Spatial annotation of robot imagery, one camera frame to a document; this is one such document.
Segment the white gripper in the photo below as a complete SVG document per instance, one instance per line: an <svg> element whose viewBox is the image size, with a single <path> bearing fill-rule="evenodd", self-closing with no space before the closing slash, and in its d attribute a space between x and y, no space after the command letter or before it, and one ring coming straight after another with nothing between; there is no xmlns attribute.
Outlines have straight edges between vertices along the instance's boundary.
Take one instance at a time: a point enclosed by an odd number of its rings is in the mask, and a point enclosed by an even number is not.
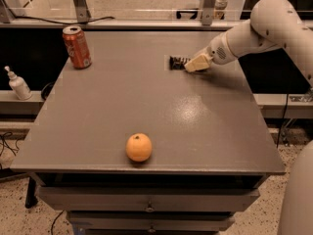
<svg viewBox="0 0 313 235"><path fill-rule="evenodd" d="M185 69L188 72L202 71L208 69L212 62L225 65L235 60L237 57L228 45L227 34L221 33L209 42L207 48L199 50L194 58L185 64Z"/></svg>

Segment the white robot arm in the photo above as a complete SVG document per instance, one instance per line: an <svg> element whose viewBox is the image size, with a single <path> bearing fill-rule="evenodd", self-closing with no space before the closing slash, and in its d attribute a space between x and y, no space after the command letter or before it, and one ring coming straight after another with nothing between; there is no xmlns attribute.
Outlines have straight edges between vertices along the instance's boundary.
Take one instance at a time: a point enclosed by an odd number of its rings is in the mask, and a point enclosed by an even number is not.
<svg viewBox="0 0 313 235"><path fill-rule="evenodd" d="M313 31L288 0L259 0L250 19L214 37L188 60L189 72L251 53L283 49L313 86ZM313 140L298 154L283 199L278 235L313 235Z"/></svg>

